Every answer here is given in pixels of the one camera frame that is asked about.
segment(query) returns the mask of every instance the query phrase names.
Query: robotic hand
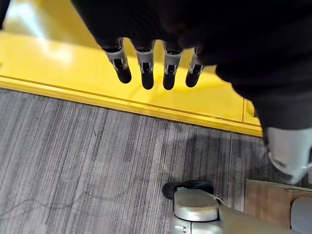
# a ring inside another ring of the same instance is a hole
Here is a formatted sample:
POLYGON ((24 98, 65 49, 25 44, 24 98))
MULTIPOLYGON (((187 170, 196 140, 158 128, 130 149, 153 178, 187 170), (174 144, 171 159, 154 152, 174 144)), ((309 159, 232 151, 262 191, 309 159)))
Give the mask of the robotic hand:
POLYGON ((213 195, 206 181, 167 183, 162 192, 173 201, 171 234, 290 234, 291 230, 231 209, 213 195))
POLYGON ((165 49, 163 85, 167 90, 173 88, 182 48, 177 43, 177 35, 166 32, 161 26, 154 1, 72 0, 72 3, 122 83, 131 81, 123 38, 129 38, 134 45, 142 85, 147 90, 154 85, 154 42, 162 40, 165 49))
POLYGON ((154 84, 156 39, 164 42, 163 85, 167 90, 174 86, 182 48, 195 48, 186 85, 196 85, 204 66, 217 65, 217 75, 252 101, 270 160, 285 182, 297 183, 312 166, 312 3, 72 2, 121 82, 131 80, 123 37, 136 49, 145 89, 154 84))

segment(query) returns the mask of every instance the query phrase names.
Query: floor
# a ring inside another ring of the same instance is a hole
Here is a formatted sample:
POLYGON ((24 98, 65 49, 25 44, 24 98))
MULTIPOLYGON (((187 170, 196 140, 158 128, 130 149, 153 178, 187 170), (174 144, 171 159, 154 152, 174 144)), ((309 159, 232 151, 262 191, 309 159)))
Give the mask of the floor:
POLYGON ((260 138, 0 89, 0 233, 167 233, 162 185, 198 178, 238 210, 280 182, 260 138))

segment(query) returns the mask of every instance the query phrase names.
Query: yellow platform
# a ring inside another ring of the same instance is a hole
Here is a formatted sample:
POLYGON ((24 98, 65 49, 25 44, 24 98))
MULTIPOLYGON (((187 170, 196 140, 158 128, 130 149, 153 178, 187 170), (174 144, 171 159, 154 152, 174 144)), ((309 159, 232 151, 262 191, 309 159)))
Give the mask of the yellow platform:
POLYGON ((16 0, 0 32, 0 87, 260 136, 253 108, 209 67, 196 87, 185 77, 183 53, 175 86, 162 86, 163 48, 155 45, 155 85, 143 89, 134 48, 125 40, 132 73, 119 82, 68 0, 16 0))

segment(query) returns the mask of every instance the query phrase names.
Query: black wheel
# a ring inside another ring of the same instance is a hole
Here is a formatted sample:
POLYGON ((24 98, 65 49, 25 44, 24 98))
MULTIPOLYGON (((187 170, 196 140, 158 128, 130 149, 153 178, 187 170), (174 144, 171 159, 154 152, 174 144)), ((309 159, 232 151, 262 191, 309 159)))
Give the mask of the black wheel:
POLYGON ((166 90, 171 90, 175 85, 176 76, 172 72, 164 74, 163 85, 166 90))
POLYGON ((186 189, 200 189, 210 194, 214 194, 215 192, 213 185, 205 180, 188 180, 185 182, 166 183, 161 191, 165 198, 172 200, 179 187, 184 187, 186 189))
POLYGON ((142 76, 142 85, 144 89, 151 89, 154 85, 154 75, 153 73, 149 73, 148 71, 141 74, 142 76))
POLYGON ((129 67, 124 70, 123 68, 119 68, 117 71, 117 76, 121 83, 127 84, 131 81, 131 72, 129 67))
POLYGON ((187 189, 200 189, 210 194, 215 192, 213 185, 205 180, 188 180, 184 184, 187 189))
POLYGON ((193 88, 197 84, 198 79, 199 79, 199 74, 197 72, 190 73, 188 71, 186 75, 185 83, 188 87, 193 88))

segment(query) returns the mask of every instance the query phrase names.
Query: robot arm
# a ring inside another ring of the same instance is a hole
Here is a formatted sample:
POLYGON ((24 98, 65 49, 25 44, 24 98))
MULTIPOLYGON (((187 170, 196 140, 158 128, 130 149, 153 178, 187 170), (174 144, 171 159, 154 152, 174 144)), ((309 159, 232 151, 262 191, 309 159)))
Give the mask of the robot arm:
POLYGON ((259 220, 240 211, 231 209, 207 192, 204 181, 187 181, 175 187, 164 187, 171 191, 173 215, 171 234, 291 234, 291 230, 259 220), (189 184, 200 183, 200 186, 189 184))

